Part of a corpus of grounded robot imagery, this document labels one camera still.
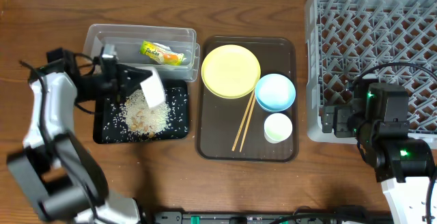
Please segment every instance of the food package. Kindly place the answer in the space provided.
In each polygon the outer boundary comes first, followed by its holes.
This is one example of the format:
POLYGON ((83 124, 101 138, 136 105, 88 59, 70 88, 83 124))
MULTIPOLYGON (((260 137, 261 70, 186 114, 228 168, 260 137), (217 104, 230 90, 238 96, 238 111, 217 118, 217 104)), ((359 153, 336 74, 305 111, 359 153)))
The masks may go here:
POLYGON ((179 66, 184 61, 183 53, 174 53, 168 46, 158 43, 144 41, 139 52, 149 56, 159 64, 179 66))

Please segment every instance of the dish rack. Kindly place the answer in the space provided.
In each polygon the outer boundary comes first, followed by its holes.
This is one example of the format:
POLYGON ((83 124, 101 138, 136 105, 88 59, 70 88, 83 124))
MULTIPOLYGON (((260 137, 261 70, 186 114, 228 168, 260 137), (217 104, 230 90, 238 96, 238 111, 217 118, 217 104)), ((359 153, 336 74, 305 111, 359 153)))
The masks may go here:
MULTIPOLYGON (((322 133, 322 107, 344 104, 345 89, 362 72, 406 62, 437 73, 437 0, 308 0, 305 31, 309 73, 307 125, 310 139, 356 143, 322 133)), ((421 70, 393 66, 372 74, 406 88, 409 136, 437 148, 437 81, 421 70)))

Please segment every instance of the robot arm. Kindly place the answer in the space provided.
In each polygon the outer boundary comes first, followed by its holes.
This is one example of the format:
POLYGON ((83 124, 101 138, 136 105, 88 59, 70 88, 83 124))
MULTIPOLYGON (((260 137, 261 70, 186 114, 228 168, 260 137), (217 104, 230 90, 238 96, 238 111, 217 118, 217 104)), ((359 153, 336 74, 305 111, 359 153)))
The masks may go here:
POLYGON ((367 79, 353 90, 349 103, 325 106, 322 120, 323 132, 356 137, 363 160, 381 182, 396 224, 426 220, 427 186, 435 169, 428 144, 408 137, 407 112, 405 88, 367 79))
POLYGON ((29 77, 34 92, 31 126, 24 149, 8 155, 7 164, 42 221, 140 221, 135 200, 109 191, 103 171, 74 136, 72 112, 77 102, 97 98, 120 101, 144 80, 159 78, 156 71, 117 63, 114 51, 104 53, 93 60, 102 68, 100 74, 81 76, 74 53, 59 49, 48 54, 48 65, 33 70, 29 77), (44 179, 44 174, 58 167, 63 167, 66 175, 44 179))

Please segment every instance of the wooden chopstick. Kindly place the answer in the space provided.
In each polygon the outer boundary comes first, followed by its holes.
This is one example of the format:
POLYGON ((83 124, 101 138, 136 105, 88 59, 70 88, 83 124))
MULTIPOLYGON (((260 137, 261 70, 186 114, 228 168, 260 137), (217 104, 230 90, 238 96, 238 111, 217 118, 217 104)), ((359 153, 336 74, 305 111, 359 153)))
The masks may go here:
POLYGON ((247 128, 249 128, 249 124, 251 123, 252 111, 255 106, 256 99, 254 98, 252 101, 251 111, 249 112, 249 117, 247 118, 246 128, 244 129, 243 140, 241 140, 240 152, 243 149, 244 139, 246 139, 247 128))
POLYGON ((249 102, 247 103, 246 111, 244 112, 243 119, 241 120, 240 127, 238 128, 237 137, 235 138, 234 145, 232 146, 232 152, 235 150, 237 146, 238 138, 240 138, 241 129, 243 128, 244 121, 246 119, 247 111, 249 111, 249 107, 251 106, 253 96, 255 91, 252 91, 251 97, 249 98, 249 102))

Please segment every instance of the yellow plate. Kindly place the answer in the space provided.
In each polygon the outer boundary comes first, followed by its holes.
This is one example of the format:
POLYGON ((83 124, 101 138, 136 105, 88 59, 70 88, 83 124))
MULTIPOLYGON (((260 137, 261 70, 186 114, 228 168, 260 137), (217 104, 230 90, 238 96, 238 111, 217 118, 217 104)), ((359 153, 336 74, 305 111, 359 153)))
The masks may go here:
POLYGON ((225 45, 212 50, 201 69, 203 83, 221 98, 240 98, 250 93, 261 75, 254 54, 242 46, 225 45))

